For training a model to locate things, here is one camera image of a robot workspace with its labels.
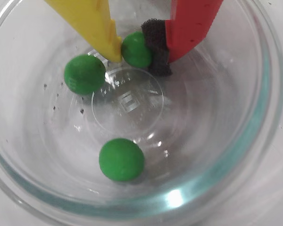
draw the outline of green ball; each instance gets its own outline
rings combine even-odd
[[[100,169],[114,181],[129,181],[143,171],[145,157],[137,144],[118,138],[107,142],[100,152]]]
[[[145,44],[142,32],[128,35],[122,44],[124,60],[133,67],[146,68],[152,63],[152,51]]]
[[[106,68],[98,58],[80,55],[66,65],[64,80],[74,93],[88,95],[104,84],[105,73]]]

